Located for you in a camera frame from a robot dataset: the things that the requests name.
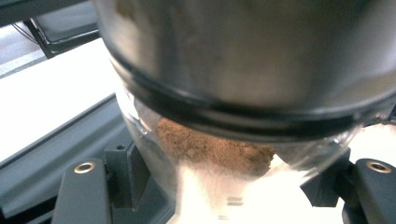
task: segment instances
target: glass container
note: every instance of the glass container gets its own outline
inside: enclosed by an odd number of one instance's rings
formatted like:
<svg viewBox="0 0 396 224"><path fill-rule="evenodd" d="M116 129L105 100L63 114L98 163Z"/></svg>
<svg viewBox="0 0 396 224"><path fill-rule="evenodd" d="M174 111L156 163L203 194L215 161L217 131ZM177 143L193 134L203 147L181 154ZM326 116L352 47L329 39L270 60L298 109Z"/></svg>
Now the glass container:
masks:
<svg viewBox="0 0 396 224"><path fill-rule="evenodd" d="M240 142L164 118L126 90L117 97L148 169L176 201L170 223L295 221L301 204L310 206L300 185L341 156L357 130L306 142Z"/></svg>

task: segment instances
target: metal ring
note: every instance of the metal ring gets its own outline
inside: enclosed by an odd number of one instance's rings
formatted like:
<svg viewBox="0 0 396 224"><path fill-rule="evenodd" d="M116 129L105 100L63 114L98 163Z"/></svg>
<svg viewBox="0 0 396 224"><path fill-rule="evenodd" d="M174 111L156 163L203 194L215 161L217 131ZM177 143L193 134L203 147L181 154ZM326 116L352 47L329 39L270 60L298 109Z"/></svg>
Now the metal ring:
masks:
<svg viewBox="0 0 396 224"><path fill-rule="evenodd" d="M93 170L95 168L95 163L87 161L83 162L82 164L76 166L75 168L75 173L76 174L85 174L88 173L89 171Z"/></svg>
<svg viewBox="0 0 396 224"><path fill-rule="evenodd" d="M382 162L378 162L378 161L367 161L366 165L374 170L377 171L379 173L383 173L383 174L389 174L390 172L392 172L392 170L384 163Z"/></svg>

